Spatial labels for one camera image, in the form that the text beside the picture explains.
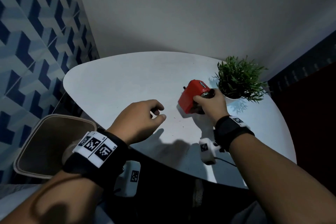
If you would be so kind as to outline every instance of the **black cable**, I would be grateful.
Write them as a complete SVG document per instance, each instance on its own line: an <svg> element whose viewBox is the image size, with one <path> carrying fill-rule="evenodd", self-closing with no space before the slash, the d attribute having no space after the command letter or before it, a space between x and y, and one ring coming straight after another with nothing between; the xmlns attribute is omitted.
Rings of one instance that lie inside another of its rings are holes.
<svg viewBox="0 0 336 224"><path fill-rule="evenodd" d="M222 159L222 158L217 158L217 157L215 157L216 159L220 159L221 161L224 161L224 162L226 162L226 163L229 163L230 165L233 165L234 167L237 167L235 164L232 164L231 162L229 162L229 161L226 161L226 160L224 160L224 159Z"/></svg>

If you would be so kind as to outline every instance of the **white wall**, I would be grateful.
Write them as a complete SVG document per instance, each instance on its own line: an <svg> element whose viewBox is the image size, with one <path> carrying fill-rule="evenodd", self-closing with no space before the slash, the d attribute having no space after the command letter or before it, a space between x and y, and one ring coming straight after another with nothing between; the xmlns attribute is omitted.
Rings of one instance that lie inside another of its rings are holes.
<svg viewBox="0 0 336 224"><path fill-rule="evenodd" d="M83 0L101 57L179 51L256 59L269 79L336 30L335 0Z"/></svg>

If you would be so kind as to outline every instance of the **beige bin lid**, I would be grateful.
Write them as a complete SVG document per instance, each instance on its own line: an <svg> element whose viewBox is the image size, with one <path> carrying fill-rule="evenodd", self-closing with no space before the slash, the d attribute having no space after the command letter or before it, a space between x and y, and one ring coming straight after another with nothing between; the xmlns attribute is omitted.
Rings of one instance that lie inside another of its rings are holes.
<svg viewBox="0 0 336 224"><path fill-rule="evenodd" d="M50 179L62 168L62 156L73 141L97 131L95 122L61 114L42 118L30 133L13 168L21 175Z"/></svg>

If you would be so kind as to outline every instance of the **blue patterned wall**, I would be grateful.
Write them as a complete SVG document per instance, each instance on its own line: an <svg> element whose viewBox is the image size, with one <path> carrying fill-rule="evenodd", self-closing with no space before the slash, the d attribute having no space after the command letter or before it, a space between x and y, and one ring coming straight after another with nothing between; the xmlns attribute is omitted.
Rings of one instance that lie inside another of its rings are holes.
<svg viewBox="0 0 336 224"><path fill-rule="evenodd" d="M0 181L65 93L74 66L99 58L82 0L0 0Z"/></svg>

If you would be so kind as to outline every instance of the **white round table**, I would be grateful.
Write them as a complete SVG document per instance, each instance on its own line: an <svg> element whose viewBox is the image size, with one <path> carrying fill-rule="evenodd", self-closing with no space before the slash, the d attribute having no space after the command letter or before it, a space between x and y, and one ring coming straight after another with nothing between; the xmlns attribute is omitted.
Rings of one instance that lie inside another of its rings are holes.
<svg viewBox="0 0 336 224"><path fill-rule="evenodd" d="M78 65L65 75L63 84L84 112L105 129L130 103L157 99L167 119L151 137L131 147L183 173L246 188L236 167L220 160L212 166L201 162L198 141L213 140L213 127L205 115L186 115L177 105L183 86L193 79L216 87L213 76L219 61L181 52L128 53ZM296 163L288 127L267 94L259 103L237 100L228 105L228 111L247 123L260 141ZM218 152L217 157L233 163L228 153Z"/></svg>

